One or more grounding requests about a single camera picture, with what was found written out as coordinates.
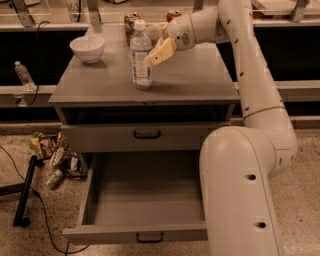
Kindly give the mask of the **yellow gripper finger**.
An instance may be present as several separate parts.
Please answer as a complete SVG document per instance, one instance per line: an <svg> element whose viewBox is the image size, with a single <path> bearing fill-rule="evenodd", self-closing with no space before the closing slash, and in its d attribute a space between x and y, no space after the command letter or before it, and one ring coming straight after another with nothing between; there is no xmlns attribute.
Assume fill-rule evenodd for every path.
<svg viewBox="0 0 320 256"><path fill-rule="evenodd" d="M161 22L151 24L146 27L146 33L152 41L158 41L159 39L166 39L167 35L167 22Z"/></svg>
<svg viewBox="0 0 320 256"><path fill-rule="evenodd" d="M155 66L172 57L177 49L176 42L172 38L160 38L153 50L145 58L148 66Z"/></svg>

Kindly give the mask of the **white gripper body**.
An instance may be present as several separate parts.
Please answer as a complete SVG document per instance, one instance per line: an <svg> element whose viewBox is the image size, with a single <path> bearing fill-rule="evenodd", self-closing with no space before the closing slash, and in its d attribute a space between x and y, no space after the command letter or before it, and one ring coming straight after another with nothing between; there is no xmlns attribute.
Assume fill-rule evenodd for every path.
<svg viewBox="0 0 320 256"><path fill-rule="evenodd" d="M193 48L195 46L195 35L191 15L185 14L173 18L168 24L167 34L175 40L179 51Z"/></svg>

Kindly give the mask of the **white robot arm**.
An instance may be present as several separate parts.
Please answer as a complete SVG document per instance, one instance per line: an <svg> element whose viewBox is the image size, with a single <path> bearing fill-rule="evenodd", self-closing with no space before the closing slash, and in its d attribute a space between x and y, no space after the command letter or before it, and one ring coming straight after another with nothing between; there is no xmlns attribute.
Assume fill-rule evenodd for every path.
<svg viewBox="0 0 320 256"><path fill-rule="evenodd" d="M298 151L295 130L253 28L251 0L218 0L214 7L155 23L151 66L189 46L232 44L243 115L240 126L211 132L199 171L211 256L285 256L269 179L286 171Z"/></svg>

